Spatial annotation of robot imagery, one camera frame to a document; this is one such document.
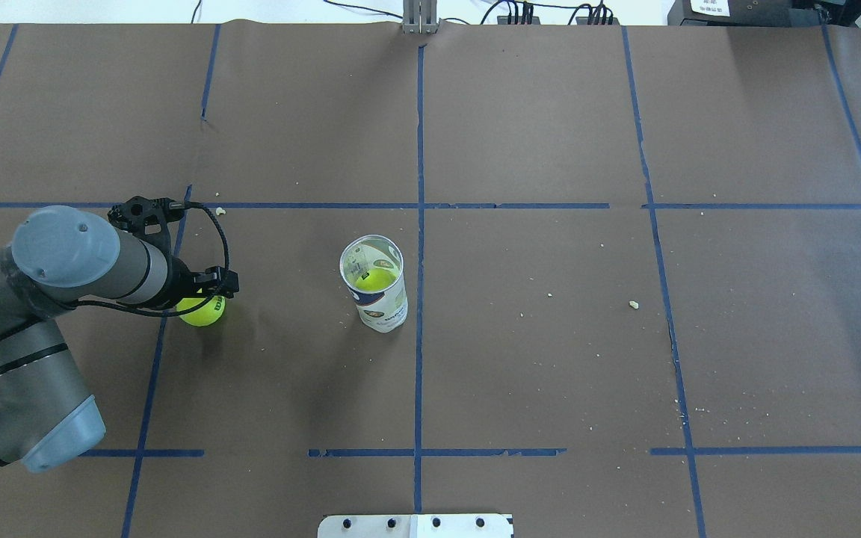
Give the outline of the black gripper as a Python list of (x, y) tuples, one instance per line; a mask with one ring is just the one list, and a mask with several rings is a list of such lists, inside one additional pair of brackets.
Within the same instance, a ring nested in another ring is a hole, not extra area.
[(192, 300), (191, 306), (209, 302), (213, 297), (232, 299), (240, 292), (240, 279), (237, 272), (224, 266), (212, 266), (204, 271), (191, 272), (181, 269), (177, 282), (170, 289), (171, 309), (180, 309), (182, 300)]

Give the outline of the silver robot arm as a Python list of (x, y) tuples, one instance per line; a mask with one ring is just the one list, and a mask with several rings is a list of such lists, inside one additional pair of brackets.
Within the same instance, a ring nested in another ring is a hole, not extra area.
[(57, 319), (82, 307), (167, 319), (240, 290), (224, 243), (221, 265), (191, 271), (170, 224), (194, 201), (133, 197), (107, 217), (45, 205), (0, 249), (0, 468), (62, 466), (91, 450), (106, 426)]

